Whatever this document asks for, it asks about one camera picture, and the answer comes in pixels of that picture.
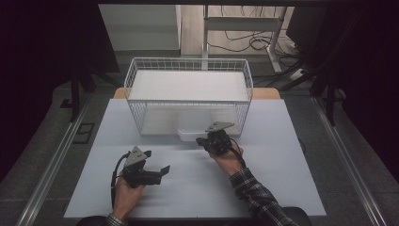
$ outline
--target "metal rail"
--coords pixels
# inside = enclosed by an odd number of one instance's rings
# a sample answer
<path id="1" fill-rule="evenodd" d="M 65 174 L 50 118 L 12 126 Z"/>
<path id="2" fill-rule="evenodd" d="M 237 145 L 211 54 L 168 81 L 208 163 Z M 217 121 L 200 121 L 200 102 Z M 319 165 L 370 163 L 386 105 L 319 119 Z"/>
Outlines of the metal rail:
<path id="1" fill-rule="evenodd" d="M 90 98 L 90 93 L 85 93 L 83 95 L 82 107 L 79 115 L 76 117 L 76 120 L 74 122 L 71 122 L 70 126 L 68 127 L 64 138 L 62 138 L 61 143 L 59 144 L 56 152 L 50 160 L 45 172 L 41 175 L 41 178 L 36 185 L 36 188 L 32 196 L 30 197 L 27 205 L 25 206 L 16 225 L 32 225 L 35 221 L 36 216 L 38 215 L 38 212 L 47 196 L 47 193 L 50 190 L 54 179 L 56 178 L 56 174 L 61 167 L 62 161 L 64 160 L 64 157 L 71 146 L 73 137 L 79 128 L 79 124 L 86 114 Z"/>
<path id="2" fill-rule="evenodd" d="M 340 134 L 338 133 L 337 129 L 334 126 L 330 125 L 327 116 L 324 113 L 325 108 L 323 106 L 323 103 L 318 98 L 312 97 L 311 99 L 319 112 L 320 118 L 322 119 L 322 122 L 326 127 L 326 130 L 331 140 L 334 143 L 338 156 L 341 158 L 341 161 L 343 162 L 343 166 L 346 169 L 349 179 L 352 181 L 352 184 L 356 192 L 358 193 L 360 200 L 364 206 L 364 209 L 366 210 L 367 215 L 369 216 L 373 225 L 375 226 L 388 225 L 387 221 L 383 218 L 381 214 L 381 211 L 375 201 L 375 198 L 373 197 L 372 192 L 370 191 L 366 183 L 363 181 L 354 161 L 352 160 L 349 151 L 346 149 L 340 137 Z"/>

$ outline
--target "wire mesh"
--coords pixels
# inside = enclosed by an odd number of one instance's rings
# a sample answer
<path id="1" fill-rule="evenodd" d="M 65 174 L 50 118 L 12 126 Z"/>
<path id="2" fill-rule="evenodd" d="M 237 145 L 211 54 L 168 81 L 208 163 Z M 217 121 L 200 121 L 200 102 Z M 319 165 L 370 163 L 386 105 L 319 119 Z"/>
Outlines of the wire mesh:
<path id="1" fill-rule="evenodd" d="M 240 72 L 244 76 L 247 101 L 143 101 L 129 99 L 137 72 L 147 70 Z M 126 99 L 137 128 L 142 135 L 176 134 L 176 118 L 179 111 L 183 109 L 209 109 L 214 121 L 234 122 L 235 126 L 228 128 L 226 132 L 239 136 L 244 127 L 252 99 L 253 84 L 249 66 L 244 59 L 141 57 L 132 60 L 124 87 Z"/>

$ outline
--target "hand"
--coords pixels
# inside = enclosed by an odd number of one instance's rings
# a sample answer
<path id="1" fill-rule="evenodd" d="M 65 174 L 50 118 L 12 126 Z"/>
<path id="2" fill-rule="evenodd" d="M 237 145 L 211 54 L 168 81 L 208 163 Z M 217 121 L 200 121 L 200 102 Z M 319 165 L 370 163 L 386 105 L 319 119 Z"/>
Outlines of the hand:
<path id="1" fill-rule="evenodd" d="M 243 155 L 244 150 L 238 149 L 237 145 L 232 144 L 232 147 L 241 155 Z M 229 176 L 233 176 L 235 173 L 243 169 L 243 166 L 238 161 L 237 156 L 232 151 L 228 151 L 222 155 L 216 155 L 214 153 L 209 153 L 209 155 L 216 161 L 220 168 L 226 172 Z"/>
<path id="2" fill-rule="evenodd" d="M 112 214 L 121 221 L 126 220 L 129 213 L 137 206 L 144 187 L 140 185 L 136 188 L 131 188 L 120 173 L 120 177 L 115 185 L 116 194 Z"/>

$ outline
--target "black curtain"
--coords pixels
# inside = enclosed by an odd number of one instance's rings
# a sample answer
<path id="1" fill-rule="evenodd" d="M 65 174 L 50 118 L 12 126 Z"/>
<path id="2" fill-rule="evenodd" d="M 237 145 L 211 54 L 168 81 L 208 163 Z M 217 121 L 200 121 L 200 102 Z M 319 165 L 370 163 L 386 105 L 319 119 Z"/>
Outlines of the black curtain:
<path id="1" fill-rule="evenodd" d="M 72 70 L 119 68 L 91 1 L 3 1 L 0 47 L 3 179 L 44 119 L 54 88 L 68 82 Z"/>
<path id="2" fill-rule="evenodd" d="M 339 59 L 343 108 L 399 182 L 399 2 L 374 1 Z"/>

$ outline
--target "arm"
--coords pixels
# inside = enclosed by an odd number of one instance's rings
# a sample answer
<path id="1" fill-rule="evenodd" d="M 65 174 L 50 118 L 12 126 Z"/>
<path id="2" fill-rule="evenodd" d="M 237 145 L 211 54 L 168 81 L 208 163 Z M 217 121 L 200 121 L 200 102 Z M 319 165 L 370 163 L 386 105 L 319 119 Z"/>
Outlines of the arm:
<path id="1" fill-rule="evenodd" d="M 144 186 L 131 188 L 122 176 L 118 178 L 116 184 L 116 195 L 114 210 L 105 220 L 103 226 L 124 226 L 124 220 L 129 216 L 129 213 L 137 206 L 140 200 Z"/>
<path id="2" fill-rule="evenodd" d="M 243 153 L 236 145 L 232 147 L 240 154 Z M 230 176 L 235 195 L 247 203 L 248 211 L 253 217 L 261 220 L 264 225 L 296 225 L 282 212 L 272 193 L 255 179 L 248 168 L 243 169 L 232 152 L 221 156 L 210 153 L 210 156 Z"/>

